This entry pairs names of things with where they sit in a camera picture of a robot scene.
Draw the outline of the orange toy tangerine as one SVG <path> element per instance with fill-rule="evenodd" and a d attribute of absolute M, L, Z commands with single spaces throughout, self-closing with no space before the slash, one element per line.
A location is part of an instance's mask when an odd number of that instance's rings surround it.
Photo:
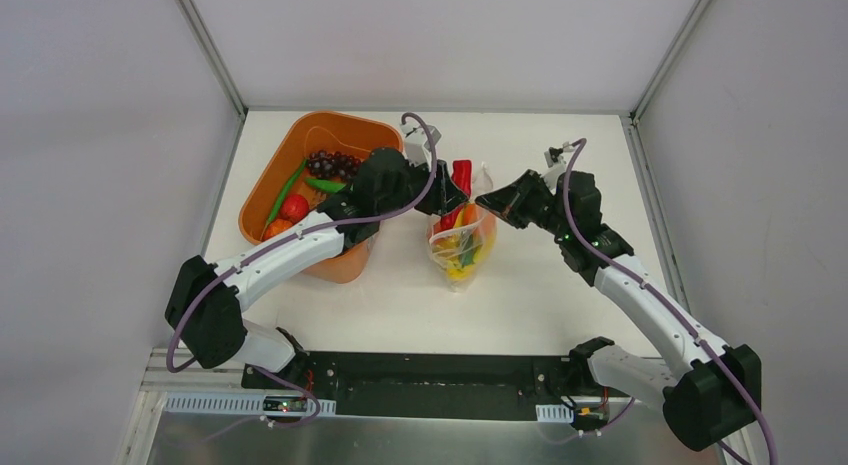
<path fill-rule="evenodd" d="M 475 203 L 468 203 L 461 212 L 460 226 L 468 226 L 479 220 L 479 211 Z"/>

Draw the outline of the long red toy chili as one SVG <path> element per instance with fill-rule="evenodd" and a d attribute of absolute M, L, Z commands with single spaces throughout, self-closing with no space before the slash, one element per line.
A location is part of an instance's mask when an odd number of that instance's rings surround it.
<path fill-rule="evenodd" d="M 470 159 L 454 160 L 452 163 L 451 179 L 467 195 L 467 197 L 470 197 L 472 192 L 472 170 L 473 164 Z M 463 204 L 457 209 L 440 218 L 439 225 L 441 227 L 441 231 L 450 230 L 456 226 L 457 220 L 462 214 L 467 203 L 468 199 L 465 199 Z"/>

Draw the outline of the clear zip top bag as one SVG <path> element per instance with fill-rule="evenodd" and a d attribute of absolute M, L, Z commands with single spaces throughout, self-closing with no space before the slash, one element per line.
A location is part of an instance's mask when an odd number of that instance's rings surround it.
<path fill-rule="evenodd" d="M 476 204 L 475 199 L 479 195 L 491 192 L 494 184 L 489 174 L 489 168 L 484 162 L 477 165 L 472 162 L 472 164 L 472 192 L 468 203 Z M 494 241 L 496 241 L 497 238 L 496 218 L 493 214 L 481 208 L 479 205 L 477 205 L 477 207 L 479 211 L 479 220 L 472 225 L 460 226 L 460 215 L 456 226 L 450 230 L 441 231 L 441 227 L 439 225 L 440 218 L 431 219 L 429 228 L 427 229 L 426 238 L 429 259 L 440 271 L 449 289 L 453 292 L 459 293 L 465 291 L 484 264 L 483 263 L 479 266 L 477 272 L 470 279 L 459 282 L 449 280 L 445 273 L 447 258 L 452 254 L 453 250 L 456 250 L 459 247 L 459 242 L 468 236 L 493 239 Z"/>

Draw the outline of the yellow banana bunch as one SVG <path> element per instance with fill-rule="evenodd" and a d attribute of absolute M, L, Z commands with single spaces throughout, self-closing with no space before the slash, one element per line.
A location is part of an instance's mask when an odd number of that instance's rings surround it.
<path fill-rule="evenodd" d="M 449 280 L 459 282 L 470 279 L 486 262 L 494 247 L 493 239 L 468 236 L 459 242 L 447 258 L 445 273 Z"/>

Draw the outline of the red toy strawberry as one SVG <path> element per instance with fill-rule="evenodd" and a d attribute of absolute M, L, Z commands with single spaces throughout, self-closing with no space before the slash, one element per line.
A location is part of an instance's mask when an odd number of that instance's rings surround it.
<path fill-rule="evenodd" d="M 292 193 L 283 200 L 278 212 L 278 218 L 295 224 L 305 218 L 309 212 L 309 201 L 300 194 Z"/>

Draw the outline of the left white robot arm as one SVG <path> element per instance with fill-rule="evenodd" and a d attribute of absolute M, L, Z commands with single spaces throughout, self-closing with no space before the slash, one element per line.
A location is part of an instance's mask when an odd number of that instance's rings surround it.
<path fill-rule="evenodd" d="M 378 148 L 348 184 L 280 234 L 217 263 L 200 255 L 186 260 L 164 312 L 174 330 L 169 348 L 184 344 L 188 362 L 204 369 L 229 360 L 259 366 L 279 388 L 293 389 L 305 375 L 295 342 L 245 320 L 244 312 L 280 283 L 367 242 L 383 221 L 411 209 L 446 215 L 468 200 L 444 161 L 415 163 Z"/>

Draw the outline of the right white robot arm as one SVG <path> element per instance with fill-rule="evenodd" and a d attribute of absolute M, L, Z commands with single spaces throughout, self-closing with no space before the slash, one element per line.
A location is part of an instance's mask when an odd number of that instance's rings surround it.
<path fill-rule="evenodd" d="M 733 347 L 651 282 L 633 247 L 604 223 L 593 174 L 562 175 L 554 189 L 526 171 L 482 194 L 476 205 L 517 229 L 549 232 L 565 264 L 622 310 L 663 359 L 652 363 L 604 337 L 576 347 L 569 385 L 583 395 L 610 387 L 657 408 L 673 435 L 702 451 L 756 420 L 762 361 L 748 345 Z"/>

